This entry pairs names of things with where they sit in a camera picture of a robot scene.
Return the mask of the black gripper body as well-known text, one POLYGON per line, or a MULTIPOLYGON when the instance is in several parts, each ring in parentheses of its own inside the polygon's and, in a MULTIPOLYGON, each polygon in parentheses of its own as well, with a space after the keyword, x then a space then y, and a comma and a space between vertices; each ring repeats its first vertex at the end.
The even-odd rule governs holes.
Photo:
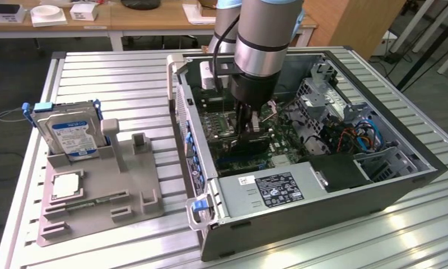
POLYGON ((236 107, 248 106, 252 109, 260 109, 272 98, 278 77, 280 72, 265 77, 245 73, 230 75, 229 91, 236 107))

